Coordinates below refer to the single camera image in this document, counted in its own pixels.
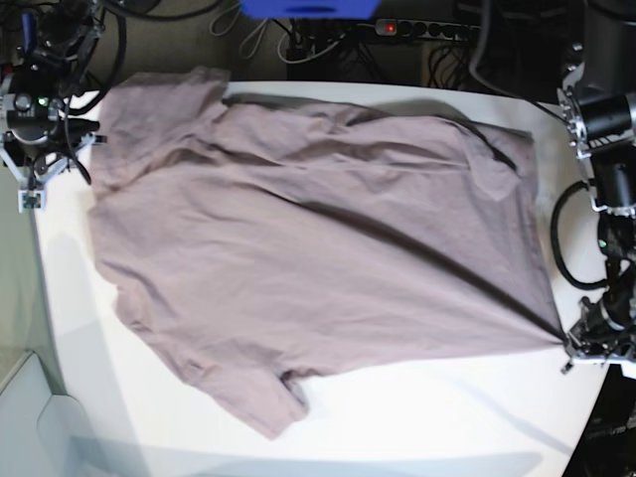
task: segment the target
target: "power strip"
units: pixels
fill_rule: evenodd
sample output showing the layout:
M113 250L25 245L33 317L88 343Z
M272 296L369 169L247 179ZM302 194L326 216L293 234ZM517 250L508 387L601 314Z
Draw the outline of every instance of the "power strip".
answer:
M450 42L465 42L476 40L479 27L461 25L457 23L424 22L420 20L379 19L375 23L376 34L379 37L398 37L428 40L446 40Z

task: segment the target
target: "t-shirt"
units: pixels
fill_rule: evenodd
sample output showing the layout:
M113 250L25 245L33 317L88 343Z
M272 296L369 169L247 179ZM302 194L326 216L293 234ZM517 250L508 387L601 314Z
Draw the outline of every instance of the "t-shirt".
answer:
M528 138L226 86L116 88L90 167L117 315L184 383L275 437L306 377L561 344Z

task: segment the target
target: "blue box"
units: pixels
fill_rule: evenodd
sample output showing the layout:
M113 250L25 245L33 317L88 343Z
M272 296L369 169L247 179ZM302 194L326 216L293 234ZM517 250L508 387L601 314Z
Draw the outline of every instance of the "blue box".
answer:
M252 18L366 19L380 0L242 0L243 12Z

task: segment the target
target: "white table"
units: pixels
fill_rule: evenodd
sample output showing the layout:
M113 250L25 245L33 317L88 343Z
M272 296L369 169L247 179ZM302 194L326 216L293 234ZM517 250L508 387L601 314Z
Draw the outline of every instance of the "white table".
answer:
M537 141L538 217L563 326L580 293L558 275L548 247L552 206L577 179L564 128L515 99L434 89L338 83L233 83L230 93L298 96L422 111L445 102L470 119L530 131ZM565 211L566 259L598 278L596 217L584 196ZM307 419L269 441L182 385L119 323L115 288L92 265L80 174L51 184L37 214L54 334L69 393L84 406L110 465L126 476L560 476L605 376L561 350L411 362L312 379Z

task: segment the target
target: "table surface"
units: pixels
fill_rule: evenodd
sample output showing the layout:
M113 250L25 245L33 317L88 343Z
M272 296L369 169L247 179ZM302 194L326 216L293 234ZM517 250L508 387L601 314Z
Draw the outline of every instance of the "table surface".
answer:
M554 202L577 179L564 128L552 118L516 99L405 86L252 82L232 83L229 94L343 101L403 114L450 106L475 121L529 131L540 164L540 236L558 310L564 328L577 319L581 293L558 275L548 244ZM598 278L596 217L582 195L572 201L561 228L565 258L580 279ZM121 475L515 477L564 470L605 370L577 366L564 377L559 349L310 379L303 385L309 416L278 439L265 439L182 385L117 320L115 287L92 264L86 221L92 204L80 174L65 174L51 184L48 207L36 219L67 389Z

